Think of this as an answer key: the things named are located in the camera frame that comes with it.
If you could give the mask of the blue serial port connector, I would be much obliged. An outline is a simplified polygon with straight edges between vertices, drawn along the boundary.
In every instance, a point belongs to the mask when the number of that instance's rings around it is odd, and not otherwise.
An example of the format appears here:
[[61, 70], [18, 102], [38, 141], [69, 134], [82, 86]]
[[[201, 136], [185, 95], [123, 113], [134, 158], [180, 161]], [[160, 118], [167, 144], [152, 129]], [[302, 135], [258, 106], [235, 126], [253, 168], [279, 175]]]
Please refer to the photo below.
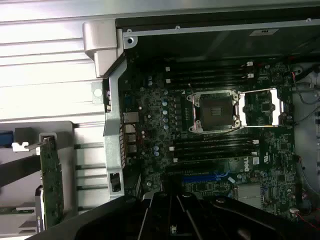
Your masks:
[[124, 107], [127, 112], [135, 108], [135, 96], [126, 93], [124, 96]]

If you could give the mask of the silver socket cover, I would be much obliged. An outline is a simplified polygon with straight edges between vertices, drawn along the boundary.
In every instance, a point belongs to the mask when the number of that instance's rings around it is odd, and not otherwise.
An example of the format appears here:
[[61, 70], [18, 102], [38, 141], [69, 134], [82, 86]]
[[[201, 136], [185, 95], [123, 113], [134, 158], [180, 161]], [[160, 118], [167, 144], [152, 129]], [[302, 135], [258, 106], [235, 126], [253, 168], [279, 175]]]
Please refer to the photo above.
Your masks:
[[[246, 115], [246, 112], [244, 111], [244, 108], [246, 107], [246, 101], [245, 101], [246, 97], [248, 97], [250, 94], [257, 94], [257, 93], [270, 94], [269, 112], [271, 113], [271, 120], [272, 120], [271, 123], [252, 125], [247, 121], [247, 115]], [[239, 96], [238, 116], [239, 116], [239, 120], [242, 128], [272, 128], [272, 127], [278, 127], [280, 125], [279, 117], [284, 112], [284, 103], [282, 100], [278, 98], [278, 90], [276, 88], [265, 88], [265, 89], [258, 89], [258, 90], [243, 91], [243, 92], [239, 92], [238, 96]]]

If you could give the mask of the grey parts rack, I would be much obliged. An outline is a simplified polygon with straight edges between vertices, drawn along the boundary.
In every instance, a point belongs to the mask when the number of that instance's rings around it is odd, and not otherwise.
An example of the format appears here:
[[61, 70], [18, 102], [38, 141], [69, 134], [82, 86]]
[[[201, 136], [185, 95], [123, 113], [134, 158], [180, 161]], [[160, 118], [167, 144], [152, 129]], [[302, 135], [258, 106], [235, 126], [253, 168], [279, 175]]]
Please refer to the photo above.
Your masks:
[[[12, 131], [13, 143], [30, 145], [38, 143], [41, 135], [56, 136], [57, 152], [62, 170], [63, 219], [60, 223], [78, 214], [75, 179], [74, 126], [70, 121], [0, 123], [0, 131]], [[0, 215], [0, 240], [28, 238], [36, 231], [36, 188], [41, 184], [41, 172], [14, 180], [15, 169], [21, 166], [19, 159], [30, 157], [35, 150], [15, 153], [13, 148], [0, 148], [0, 208], [34, 210], [33, 214]]]

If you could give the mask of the blue expansion slot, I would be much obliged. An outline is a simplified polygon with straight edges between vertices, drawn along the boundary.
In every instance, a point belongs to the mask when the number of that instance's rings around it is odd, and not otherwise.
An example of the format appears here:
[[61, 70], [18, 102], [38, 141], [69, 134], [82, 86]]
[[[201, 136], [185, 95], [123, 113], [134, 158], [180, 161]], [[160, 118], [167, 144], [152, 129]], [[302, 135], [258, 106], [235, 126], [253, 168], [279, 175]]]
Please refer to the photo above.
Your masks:
[[193, 176], [185, 176], [182, 181], [184, 183], [197, 183], [197, 182], [212, 182], [216, 180], [217, 180], [217, 177], [215, 175], [193, 175]]

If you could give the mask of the CPU socket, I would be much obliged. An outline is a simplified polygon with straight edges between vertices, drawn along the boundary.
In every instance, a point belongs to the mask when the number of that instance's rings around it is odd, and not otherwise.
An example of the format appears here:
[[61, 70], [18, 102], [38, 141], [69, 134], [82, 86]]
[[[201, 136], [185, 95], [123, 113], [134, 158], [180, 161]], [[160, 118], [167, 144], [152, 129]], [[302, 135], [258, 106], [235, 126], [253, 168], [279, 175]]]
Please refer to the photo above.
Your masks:
[[236, 90], [198, 91], [189, 94], [186, 100], [191, 102], [192, 125], [187, 128], [191, 133], [218, 134], [242, 127]]

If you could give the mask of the blue disk carrier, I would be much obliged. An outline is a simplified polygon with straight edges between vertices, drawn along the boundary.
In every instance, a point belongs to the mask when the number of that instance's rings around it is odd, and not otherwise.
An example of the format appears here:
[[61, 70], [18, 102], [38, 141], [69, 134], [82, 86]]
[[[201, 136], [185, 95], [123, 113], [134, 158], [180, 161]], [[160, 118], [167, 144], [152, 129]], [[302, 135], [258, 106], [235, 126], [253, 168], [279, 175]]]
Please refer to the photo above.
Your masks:
[[0, 149], [11, 148], [14, 142], [14, 134], [12, 131], [0, 131]]

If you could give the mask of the silver chipset heatsink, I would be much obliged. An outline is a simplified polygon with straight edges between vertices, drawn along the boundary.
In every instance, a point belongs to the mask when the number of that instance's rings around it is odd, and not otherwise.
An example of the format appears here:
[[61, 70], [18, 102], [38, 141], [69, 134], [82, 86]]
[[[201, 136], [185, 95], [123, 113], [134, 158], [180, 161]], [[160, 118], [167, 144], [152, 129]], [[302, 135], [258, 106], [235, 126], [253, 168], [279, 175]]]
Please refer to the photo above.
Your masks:
[[259, 184], [238, 185], [237, 200], [257, 209], [262, 209], [261, 186]]

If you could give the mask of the long black expansion slot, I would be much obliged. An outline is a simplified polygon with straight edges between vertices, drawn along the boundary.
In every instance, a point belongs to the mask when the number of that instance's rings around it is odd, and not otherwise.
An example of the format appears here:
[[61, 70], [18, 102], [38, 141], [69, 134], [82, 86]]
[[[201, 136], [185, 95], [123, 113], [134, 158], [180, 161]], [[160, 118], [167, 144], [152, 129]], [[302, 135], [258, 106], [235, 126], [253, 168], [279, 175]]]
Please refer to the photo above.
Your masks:
[[205, 175], [214, 172], [215, 169], [207, 166], [175, 165], [165, 169], [166, 174], [172, 175]]

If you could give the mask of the silver ethernet port block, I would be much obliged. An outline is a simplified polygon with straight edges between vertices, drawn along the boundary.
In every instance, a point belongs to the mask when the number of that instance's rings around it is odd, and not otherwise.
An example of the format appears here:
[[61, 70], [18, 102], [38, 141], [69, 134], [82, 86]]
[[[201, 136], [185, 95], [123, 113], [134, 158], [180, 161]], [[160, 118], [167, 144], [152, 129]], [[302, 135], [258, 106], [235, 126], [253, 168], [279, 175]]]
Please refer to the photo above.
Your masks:
[[124, 123], [137, 123], [137, 122], [139, 122], [139, 113], [138, 112], [124, 112], [123, 113], [123, 122]]

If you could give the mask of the green RAM stick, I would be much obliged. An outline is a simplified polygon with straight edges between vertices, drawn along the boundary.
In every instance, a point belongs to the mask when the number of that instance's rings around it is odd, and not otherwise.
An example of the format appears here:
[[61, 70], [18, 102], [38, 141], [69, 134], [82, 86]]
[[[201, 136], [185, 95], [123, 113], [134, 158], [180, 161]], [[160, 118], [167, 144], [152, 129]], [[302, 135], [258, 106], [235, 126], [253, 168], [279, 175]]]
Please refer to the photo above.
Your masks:
[[0, 215], [23, 215], [33, 213], [33, 209], [18, 210], [16, 207], [0, 207]]

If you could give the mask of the green motherboard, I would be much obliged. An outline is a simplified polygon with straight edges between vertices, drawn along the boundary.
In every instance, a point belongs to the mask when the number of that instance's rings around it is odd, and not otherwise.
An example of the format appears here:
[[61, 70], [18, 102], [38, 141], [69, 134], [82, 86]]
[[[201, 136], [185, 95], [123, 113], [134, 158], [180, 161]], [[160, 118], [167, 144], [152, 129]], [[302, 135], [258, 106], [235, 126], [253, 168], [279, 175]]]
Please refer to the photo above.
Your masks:
[[[247, 66], [250, 72], [183, 72], [166, 73], [165, 67], [218, 67]], [[195, 92], [235, 90], [246, 92], [276, 88], [278, 98], [283, 101], [283, 113], [277, 127], [243, 127], [241, 130], [223, 136], [253, 136], [253, 141], [221, 141], [173, 144], [174, 140], [204, 139], [214, 134], [196, 134], [189, 132], [192, 125], [191, 102], [186, 97], [190, 88], [169, 89], [166, 79], [209, 79], [209, 78], [167, 78], [167, 74], [193, 73], [253, 73], [253, 78], [238, 85], [238, 88], [193, 88]], [[262, 210], [286, 218], [293, 216], [296, 205], [296, 167], [295, 137], [293, 120], [292, 80], [290, 67], [281, 62], [262, 67], [251, 60], [192, 61], [173, 60], [137, 60], [128, 61], [127, 69], [119, 82], [119, 99], [122, 112], [121, 150], [124, 163], [125, 193], [142, 197], [152, 191], [191, 192], [203, 199], [222, 195], [235, 200], [238, 185], [259, 184], [262, 197]], [[125, 94], [134, 96], [135, 107], [126, 111]], [[264, 125], [272, 122], [269, 112], [271, 95], [269, 93], [251, 93], [245, 97], [244, 111], [251, 125]], [[139, 122], [124, 123], [123, 113], [138, 112]], [[126, 124], [135, 124], [136, 133], [125, 133]], [[126, 135], [136, 135], [136, 142], [126, 141]], [[192, 149], [187, 151], [254, 150], [247, 159], [211, 160], [199, 162], [173, 163], [176, 158], [169, 147], [204, 146], [250, 143], [257, 147], [238, 147], [226, 149]], [[136, 145], [136, 153], [127, 153], [127, 145]], [[215, 171], [201, 175], [167, 174], [169, 166], [202, 166]], [[215, 181], [184, 183], [187, 176], [215, 175]]]

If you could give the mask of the black grey PC case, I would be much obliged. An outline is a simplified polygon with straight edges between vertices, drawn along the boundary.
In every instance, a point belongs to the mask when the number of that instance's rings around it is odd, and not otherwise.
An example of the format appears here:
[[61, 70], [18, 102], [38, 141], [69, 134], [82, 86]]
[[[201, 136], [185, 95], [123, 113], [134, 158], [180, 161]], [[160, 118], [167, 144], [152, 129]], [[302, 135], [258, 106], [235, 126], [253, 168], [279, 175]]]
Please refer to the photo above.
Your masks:
[[[283, 63], [290, 69], [294, 121], [293, 88], [296, 76], [293, 65], [320, 63], [320, 17], [230, 19], [212, 14], [194, 14], [117, 19], [115, 24], [117, 29], [122, 29], [123, 54], [109, 75], [103, 77], [103, 138], [110, 199], [132, 196], [143, 201], [151, 199], [155, 193], [165, 193], [170, 197], [168, 238], [152, 240], [196, 240], [177, 200], [178, 195], [194, 193], [151, 191], [137, 197], [125, 192], [125, 165], [121, 145], [123, 115], [119, 84], [129, 60], [172, 60], [177, 63], [250, 60], [262, 67]], [[306, 215], [298, 208], [301, 184], [295, 152], [293, 163], [298, 196], [292, 208], [293, 216], [288, 218], [260, 210], [304, 227], [307, 240], [320, 240], [320, 211]], [[196, 197], [209, 202], [215, 197], [227, 196], [217, 195], [210, 199]]]

